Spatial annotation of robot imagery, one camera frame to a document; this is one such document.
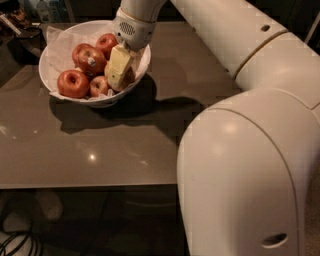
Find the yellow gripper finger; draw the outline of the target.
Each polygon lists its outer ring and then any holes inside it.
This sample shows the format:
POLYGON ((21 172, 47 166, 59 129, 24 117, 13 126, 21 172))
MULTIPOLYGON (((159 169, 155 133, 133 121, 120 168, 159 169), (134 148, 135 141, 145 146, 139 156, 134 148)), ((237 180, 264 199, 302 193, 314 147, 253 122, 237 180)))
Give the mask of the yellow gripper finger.
POLYGON ((138 51, 132 51, 131 52, 131 56, 133 57, 133 62, 132 62, 131 67, 132 67, 134 72, 136 72, 138 70, 138 68, 139 68, 139 65, 140 65, 141 59, 143 57, 144 51, 145 51, 145 49, 142 48, 142 49, 140 49, 138 51))

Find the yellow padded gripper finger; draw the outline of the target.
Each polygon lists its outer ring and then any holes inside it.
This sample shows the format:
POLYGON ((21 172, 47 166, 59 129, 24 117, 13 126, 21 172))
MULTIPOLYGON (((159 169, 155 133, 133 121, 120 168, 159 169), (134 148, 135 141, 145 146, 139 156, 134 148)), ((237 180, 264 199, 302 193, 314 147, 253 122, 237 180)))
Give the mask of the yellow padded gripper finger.
POLYGON ((108 83, 112 88, 119 88, 126 72, 132 64, 130 50, 118 44, 111 50, 110 60, 108 62, 108 83))

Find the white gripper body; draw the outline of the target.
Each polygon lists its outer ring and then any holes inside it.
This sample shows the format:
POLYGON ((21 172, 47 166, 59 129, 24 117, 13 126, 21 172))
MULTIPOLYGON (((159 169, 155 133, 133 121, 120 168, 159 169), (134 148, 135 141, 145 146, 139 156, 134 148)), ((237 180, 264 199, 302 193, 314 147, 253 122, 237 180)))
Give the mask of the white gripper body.
POLYGON ((114 34, 118 42, 125 42, 133 51, 139 51, 150 43, 155 25, 155 22, 134 19, 121 8, 118 9, 113 21, 114 34))

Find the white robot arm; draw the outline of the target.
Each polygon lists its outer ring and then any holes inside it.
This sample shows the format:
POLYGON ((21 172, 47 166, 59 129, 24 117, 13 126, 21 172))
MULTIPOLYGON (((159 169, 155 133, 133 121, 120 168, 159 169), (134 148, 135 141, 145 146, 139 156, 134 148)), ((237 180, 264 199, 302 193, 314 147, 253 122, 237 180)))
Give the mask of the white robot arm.
POLYGON ((190 256, 305 256, 320 154, 318 55, 247 0, 122 0, 109 80, 171 2, 240 87, 186 129, 177 183, 190 256))

